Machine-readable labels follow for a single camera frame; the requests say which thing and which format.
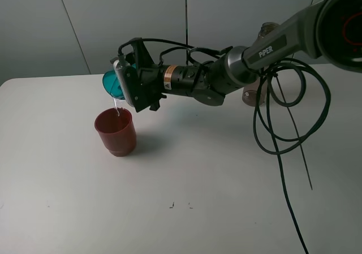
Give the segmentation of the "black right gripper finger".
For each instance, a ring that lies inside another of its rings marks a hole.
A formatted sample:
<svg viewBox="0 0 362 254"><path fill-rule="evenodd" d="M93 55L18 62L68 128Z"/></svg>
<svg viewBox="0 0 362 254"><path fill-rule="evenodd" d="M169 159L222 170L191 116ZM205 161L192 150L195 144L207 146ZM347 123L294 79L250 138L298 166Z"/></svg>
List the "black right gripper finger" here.
<svg viewBox="0 0 362 254"><path fill-rule="evenodd" d="M160 99L160 97L153 98L149 110L157 111L160 108Z"/></svg>

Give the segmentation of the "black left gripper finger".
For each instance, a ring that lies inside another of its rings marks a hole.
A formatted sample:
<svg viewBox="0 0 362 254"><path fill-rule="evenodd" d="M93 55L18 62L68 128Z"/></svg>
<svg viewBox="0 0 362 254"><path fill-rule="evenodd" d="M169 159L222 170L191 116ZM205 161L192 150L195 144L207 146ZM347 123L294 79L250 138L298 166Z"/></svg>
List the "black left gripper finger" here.
<svg viewBox="0 0 362 254"><path fill-rule="evenodd" d="M142 67L151 67L154 64L152 57L150 56L146 46L144 45L144 39L133 38L129 42L125 43L124 47L131 46L132 51L126 54L126 61L135 66L136 69Z"/></svg>

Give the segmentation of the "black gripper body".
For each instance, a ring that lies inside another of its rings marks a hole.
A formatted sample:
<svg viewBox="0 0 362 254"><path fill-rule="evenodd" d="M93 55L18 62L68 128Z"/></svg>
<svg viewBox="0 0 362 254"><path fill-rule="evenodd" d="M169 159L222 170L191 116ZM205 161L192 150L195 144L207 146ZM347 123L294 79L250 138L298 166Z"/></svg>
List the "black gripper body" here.
<svg viewBox="0 0 362 254"><path fill-rule="evenodd" d="M160 99L167 98L163 94L163 69L158 65L140 68L140 81L142 90L148 103L154 103Z"/></svg>

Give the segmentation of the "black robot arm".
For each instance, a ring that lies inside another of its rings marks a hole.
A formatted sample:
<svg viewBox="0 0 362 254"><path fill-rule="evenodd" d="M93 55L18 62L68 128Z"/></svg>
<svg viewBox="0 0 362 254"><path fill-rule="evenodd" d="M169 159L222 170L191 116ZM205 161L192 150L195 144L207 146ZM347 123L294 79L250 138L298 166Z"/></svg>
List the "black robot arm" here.
<svg viewBox="0 0 362 254"><path fill-rule="evenodd" d="M298 51L325 57L344 70L361 71L361 0L322 0L289 18L250 47L202 49L209 62L188 66L154 63L143 38L129 41L133 51L118 54L114 70L127 103L136 111L156 111L168 94L192 97L219 106L224 98L254 83L263 68L271 68Z"/></svg>

